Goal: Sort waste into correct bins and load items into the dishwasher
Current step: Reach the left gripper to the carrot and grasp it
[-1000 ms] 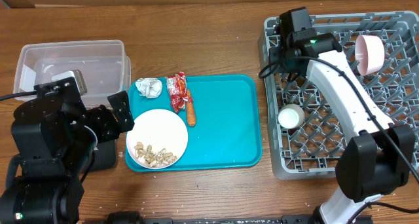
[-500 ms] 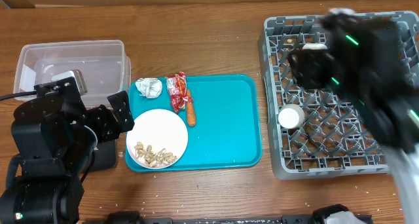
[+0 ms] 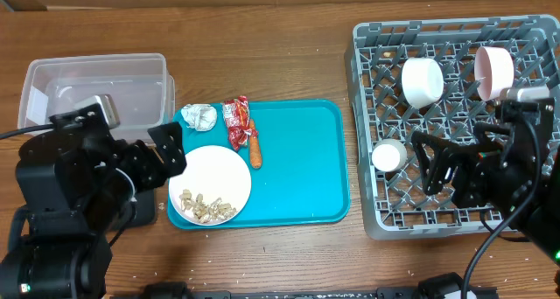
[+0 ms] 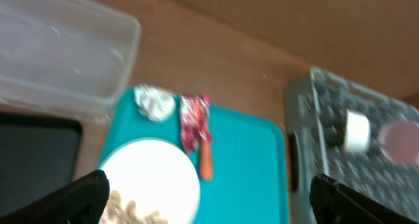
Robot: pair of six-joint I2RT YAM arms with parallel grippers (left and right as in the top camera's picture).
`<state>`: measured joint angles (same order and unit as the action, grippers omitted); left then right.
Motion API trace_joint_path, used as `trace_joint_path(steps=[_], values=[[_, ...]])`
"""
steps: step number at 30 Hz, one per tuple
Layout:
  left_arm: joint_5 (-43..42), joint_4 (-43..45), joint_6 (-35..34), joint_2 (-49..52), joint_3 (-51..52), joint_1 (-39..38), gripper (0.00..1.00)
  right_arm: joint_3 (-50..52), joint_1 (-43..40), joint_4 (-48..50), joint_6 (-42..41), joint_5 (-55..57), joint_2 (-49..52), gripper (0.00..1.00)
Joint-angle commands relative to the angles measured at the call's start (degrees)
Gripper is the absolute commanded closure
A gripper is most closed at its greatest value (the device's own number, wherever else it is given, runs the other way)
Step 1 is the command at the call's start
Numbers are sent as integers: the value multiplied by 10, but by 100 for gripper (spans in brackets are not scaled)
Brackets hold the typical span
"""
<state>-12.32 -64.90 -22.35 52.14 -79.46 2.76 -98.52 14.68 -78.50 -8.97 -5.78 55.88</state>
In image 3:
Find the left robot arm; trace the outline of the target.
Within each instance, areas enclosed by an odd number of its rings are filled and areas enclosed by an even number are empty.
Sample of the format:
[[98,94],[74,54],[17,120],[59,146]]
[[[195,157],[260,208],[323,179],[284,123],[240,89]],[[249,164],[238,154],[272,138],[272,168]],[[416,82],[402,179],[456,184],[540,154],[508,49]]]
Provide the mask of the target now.
[[94,103],[53,115],[19,150],[25,204],[14,214],[1,262],[3,298],[102,298],[112,260],[107,231],[136,194],[186,168],[176,122],[127,143],[110,134],[108,108]]

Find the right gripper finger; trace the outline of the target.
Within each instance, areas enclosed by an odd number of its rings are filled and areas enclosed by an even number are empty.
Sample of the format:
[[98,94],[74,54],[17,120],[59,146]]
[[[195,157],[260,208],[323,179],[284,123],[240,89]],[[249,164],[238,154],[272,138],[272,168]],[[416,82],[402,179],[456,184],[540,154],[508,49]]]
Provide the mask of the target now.
[[421,131],[411,136],[411,144],[418,159],[423,192],[440,193],[451,183],[458,195],[464,195],[473,185],[479,144],[461,145]]
[[487,133],[506,136],[508,134],[508,129],[486,122],[477,122],[474,125],[474,137],[477,140],[476,145],[479,149],[503,149],[503,144],[492,140]]

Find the white saucer bowl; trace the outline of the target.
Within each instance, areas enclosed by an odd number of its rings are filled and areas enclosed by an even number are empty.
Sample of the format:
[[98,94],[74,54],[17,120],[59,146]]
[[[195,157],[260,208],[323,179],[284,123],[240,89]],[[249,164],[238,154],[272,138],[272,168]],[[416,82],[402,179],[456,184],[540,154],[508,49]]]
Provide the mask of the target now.
[[424,108],[440,100],[444,78],[434,59],[407,59],[402,67],[402,92],[413,108]]

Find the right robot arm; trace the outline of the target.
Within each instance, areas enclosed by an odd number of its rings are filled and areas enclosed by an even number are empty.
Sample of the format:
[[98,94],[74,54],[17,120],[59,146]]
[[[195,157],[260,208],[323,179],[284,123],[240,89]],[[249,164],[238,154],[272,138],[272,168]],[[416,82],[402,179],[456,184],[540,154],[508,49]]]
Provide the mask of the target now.
[[523,233],[553,261],[559,253],[559,166],[543,168],[552,138],[554,99],[502,101],[498,124],[477,122],[474,144],[461,145],[416,131],[411,144],[423,192],[436,195],[446,184],[458,208],[492,205],[510,227]]

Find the pink white bowl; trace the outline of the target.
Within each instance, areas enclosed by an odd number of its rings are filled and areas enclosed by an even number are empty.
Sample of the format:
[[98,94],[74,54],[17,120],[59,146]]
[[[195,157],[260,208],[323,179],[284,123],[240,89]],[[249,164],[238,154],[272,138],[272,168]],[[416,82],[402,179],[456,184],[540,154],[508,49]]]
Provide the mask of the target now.
[[474,77],[479,82],[478,95],[483,101],[496,99],[514,82],[514,63],[508,50],[482,46],[474,59]]

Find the small white cup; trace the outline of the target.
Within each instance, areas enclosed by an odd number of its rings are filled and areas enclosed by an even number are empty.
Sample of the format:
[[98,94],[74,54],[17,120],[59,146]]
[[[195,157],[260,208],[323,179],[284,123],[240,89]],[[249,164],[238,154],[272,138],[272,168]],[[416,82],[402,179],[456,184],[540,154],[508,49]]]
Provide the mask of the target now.
[[403,143],[395,139],[383,139],[373,148],[371,162],[382,172],[400,170],[406,163],[407,150]]

